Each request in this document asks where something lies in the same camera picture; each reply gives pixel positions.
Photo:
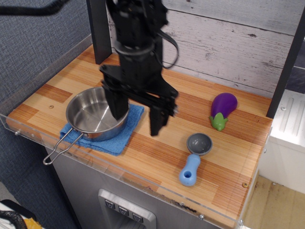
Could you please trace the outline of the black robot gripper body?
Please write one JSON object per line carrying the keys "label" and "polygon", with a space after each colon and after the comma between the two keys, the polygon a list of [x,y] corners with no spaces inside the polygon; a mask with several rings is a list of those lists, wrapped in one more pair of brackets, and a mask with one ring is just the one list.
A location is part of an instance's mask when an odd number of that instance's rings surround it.
{"label": "black robot gripper body", "polygon": [[162,67],[154,56],[142,60],[120,56],[119,66],[103,64],[100,71],[104,74],[103,88],[122,92],[148,107],[174,107],[174,115],[177,113],[178,91],[163,79]]}

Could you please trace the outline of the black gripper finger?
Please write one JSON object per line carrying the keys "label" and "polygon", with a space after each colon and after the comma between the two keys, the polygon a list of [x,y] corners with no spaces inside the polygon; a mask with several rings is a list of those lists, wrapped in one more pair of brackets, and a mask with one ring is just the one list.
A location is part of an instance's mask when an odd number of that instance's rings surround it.
{"label": "black gripper finger", "polygon": [[104,87],[105,97],[110,111],[116,120],[122,118],[129,110],[128,97],[122,92],[117,92]]}
{"label": "black gripper finger", "polygon": [[167,125],[169,116],[174,116],[174,107],[165,109],[151,106],[149,116],[151,136],[157,136],[160,129]]}

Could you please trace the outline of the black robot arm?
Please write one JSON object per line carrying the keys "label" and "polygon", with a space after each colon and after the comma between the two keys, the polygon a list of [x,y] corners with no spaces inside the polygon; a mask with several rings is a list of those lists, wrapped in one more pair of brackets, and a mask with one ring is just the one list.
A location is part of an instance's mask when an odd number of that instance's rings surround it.
{"label": "black robot arm", "polygon": [[129,99],[150,108],[151,135],[158,135],[168,117],[177,111],[178,91],[162,76],[163,41],[175,48],[176,41],[162,31],[168,24],[167,8],[160,0],[119,0],[106,2],[115,24],[115,49],[120,64],[102,65],[102,86],[115,119],[129,108]]}

